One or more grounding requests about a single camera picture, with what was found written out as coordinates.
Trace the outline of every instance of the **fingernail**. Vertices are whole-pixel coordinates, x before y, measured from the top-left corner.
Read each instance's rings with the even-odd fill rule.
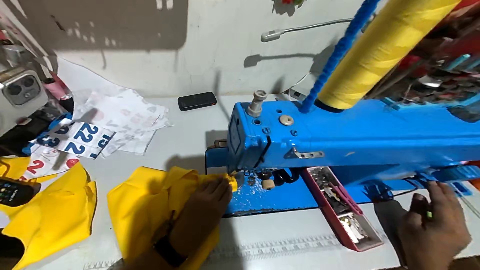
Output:
[[[421,199],[423,199],[423,195],[418,194],[418,193],[415,193],[415,194],[413,194],[413,198],[414,198],[415,200],[421,200]]]

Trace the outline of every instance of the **white table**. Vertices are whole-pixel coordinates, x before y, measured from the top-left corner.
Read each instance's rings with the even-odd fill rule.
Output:
[[[92,235],[27,269],[107,269],[121,258],[108,214],[106,199],[108,191],[125,181],[140,166],[161,170],[180,166],[204,172],[205,150],[207,146],[213,145],[214,140],[226,138],[233,105],[251,99],[250,95],[218,97],[218,104],[215,106],[185,112],[178,109],[176,98],[149,99],[152,103],[170,109],[168,117],[175,126],[158,130],[144,156],[118,151],[106,159],[82,159],[81,163],[97,184],[98,204],[93,219]],[[425,190],[419,192],[427,195]],[[475,195],[469,197],[469,200],[480,208],[480,192],[476,190],[474,192]],[[411,196],[412,194],[407,194],[396,199],[403,208],[408,209]],[[361,208],[372,225],[382,231],[373,205],[361,205]],[[480,230],[478,230],[480,220],[465,205],[464,210],[473,242],[460,256],[468,257],[480,254]],[[223,219],[220,230],[220,247],[332,235],[332,230],[319,209]],[[245,259],[230,265],[229,269],[317,270],[334,267],[337,270],[371,270],[396,266],[399,266],[398,258],[391,243],[386,239],[385,245],[361,253],[336,245],[315,252],[299,252],[294,256]],[[209,264],[204,268],[225,269],[225,266]]]

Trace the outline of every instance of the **black wristband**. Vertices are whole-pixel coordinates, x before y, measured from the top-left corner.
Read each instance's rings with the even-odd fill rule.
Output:
[[[179,267],[187,258],[178,254],[178,252],[172,247],[168,236],[160,238],[154,245],[155,251],[162,256],[162,258],[172,267]]]

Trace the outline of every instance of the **phone camera lens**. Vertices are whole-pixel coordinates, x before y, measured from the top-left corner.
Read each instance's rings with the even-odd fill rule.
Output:
[[[16,96],[20,94],[22,87],[18,85],[9,85],[7,90],[9,95]]]
[[[35,81],[31,77],[27,77],[24,79],[24,86],[30,87],[33,85]]]

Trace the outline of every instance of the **black device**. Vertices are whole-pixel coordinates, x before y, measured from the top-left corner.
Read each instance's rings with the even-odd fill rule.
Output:
[[[178,98],[181,111],[193,110],[216,104],[215,95],[212,92],[195,94]]]
[[[0,204],[16,207],[29,202],[35,196],[33,185],[0,178]]]

